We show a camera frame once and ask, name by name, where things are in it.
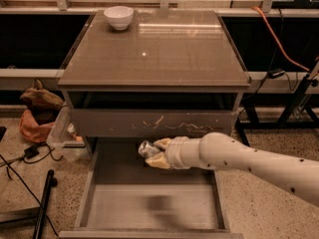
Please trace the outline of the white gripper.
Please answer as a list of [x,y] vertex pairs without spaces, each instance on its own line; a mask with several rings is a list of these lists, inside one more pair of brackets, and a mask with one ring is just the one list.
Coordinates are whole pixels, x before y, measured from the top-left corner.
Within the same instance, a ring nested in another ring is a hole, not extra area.
[[156,140],[154,145],[165,152],[160,152],[146,159],[146,163],[160,169],[190,169],[199,167],[199,138],[179,136]]

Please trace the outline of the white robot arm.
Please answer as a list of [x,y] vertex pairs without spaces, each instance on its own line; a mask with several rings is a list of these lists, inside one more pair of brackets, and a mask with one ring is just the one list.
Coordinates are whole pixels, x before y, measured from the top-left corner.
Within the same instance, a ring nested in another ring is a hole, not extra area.
[[161,169],[237,169],[319,206],[319,162],[249,147],[220,133],[144,141],[139,154]]

